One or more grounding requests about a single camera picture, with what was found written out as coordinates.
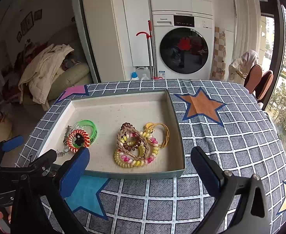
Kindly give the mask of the left hand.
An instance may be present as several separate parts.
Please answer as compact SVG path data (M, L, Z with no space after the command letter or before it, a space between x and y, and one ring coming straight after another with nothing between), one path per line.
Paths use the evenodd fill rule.
M0 210L0 230L2 233L11 233L12 206Z

